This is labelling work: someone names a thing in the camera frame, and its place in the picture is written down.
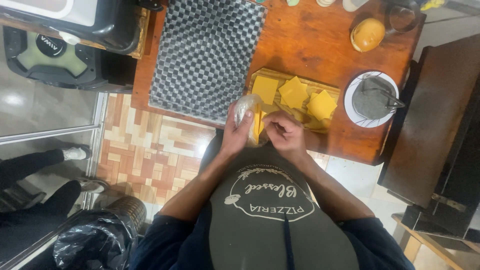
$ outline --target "sneaker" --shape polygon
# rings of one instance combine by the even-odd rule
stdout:
[[[75,180],[82,186],[82,192],[102,193],[110,188],[107,182],[98,179],[90,180],[84,177],[78,177]]]
[[[72,147],[70,149],[62,149],[65,160],[87,160],[92,156],[88,147]]]

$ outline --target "wooden countertop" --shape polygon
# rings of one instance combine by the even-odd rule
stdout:
[[[356,12],[345,11],[341,0],[327,8],[320,7],[313,0],[300,0],[294,7],[289,7],[285,1],[280,0],[269,0],[263,5],[269,11],[245,85],[249,85],[252,73],[267,67],[339,87],[341,93],[330,132],[327,135],[308,132],[305,136],[307,148],[348,160],[378,164],[391,120],[375,128],[357,126],[345,112],[344,91],[349,81],[365,70],[382,71],[392,77],[401,88],[425,16],[414,30],[403,35],[385,37],[374,50],[360,53],[355,51],[350,43],[350,32],[366,18],[384,21],[386,4],[380,0],[370,0]],[[205,123],[148,106],[148,92],[165,12],[166,9],[151,15],[151,22],[155,22],[149,26],[152,43],[145,49],[144,57],[138,61],[131,106]]]

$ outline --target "plastic bag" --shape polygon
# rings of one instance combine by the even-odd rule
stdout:
[[[238,126],[245,115],[247,110],[253,111],[253,116],[255,117],[255,112],[257,111],[257,104],[263,105],[262,98],[257,94],[249,94],[241,97],[237,104],[235,105],[235,124]],[[263,132],[258,137],[258,143],[255,139],[253,129],[255,128],[255,119],[252,122],[250,130],[248,132],[248,139],[246,147],[260,147],[265,145],[268,142],[268,136],[266,132]]]
[[[60,234],[53,257],[60,269],[123,270],[137,247],[137,231],[120,209],[89,210]]]

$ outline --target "wooden cutting board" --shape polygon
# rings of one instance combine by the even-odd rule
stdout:
[[[285,73],[280,73],[277,71],[273,71],[267,68],[262,68],[252,74],[252,79],[250,80],[250,85],[248,86],[248,91],[247,94],[250,94],[252,92],[252,87],[253,83],[255,82],[255,78],[257,76],[262,76],[266,78],[271,78],[278,80],[278,87],[281,87],[283,84],[285,84],[285,81],[291,80],[294,75],[289,75]],[[310,81],[304,78],[300,78],[300,81],[303,84],[307,84],[307,93],[309,96],[312,95],[312,93],[320,93],[323,90],[326,90],[328,94],[334,99],[335,103],[338,102],[338,96],[340,95],[340,89],[332,86],[328,86],[322,83]],[[275,110],[284,110],[290,114],[292,114],[295,119],[300,121],[305,128],[308,128],[312,131],[319,132],[319,133],[328,133],[328,129],[330,127],[330,122],[332,120],[333,114],[335,113],[335,110],[330,114],[330,118],[325,118],[319,121],[318,119],[315,118],[313,115],[307,114],[307,104],[310,102],[310,98],[307,98],[304,100],[301,109],[293,108],[290,109],[287,105],[280,104],[281,100],[281,95],[280,92],[277,91],[275,93],[275,98],[273,101],[273,105],[265,105],[269,108],[269,111],[275,111]]]

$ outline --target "black trash bag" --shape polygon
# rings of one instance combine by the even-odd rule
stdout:
[[[137,231],[127,212],[89,210],[58,236],[53,257],[60,269],[125,270],[137,244]]]

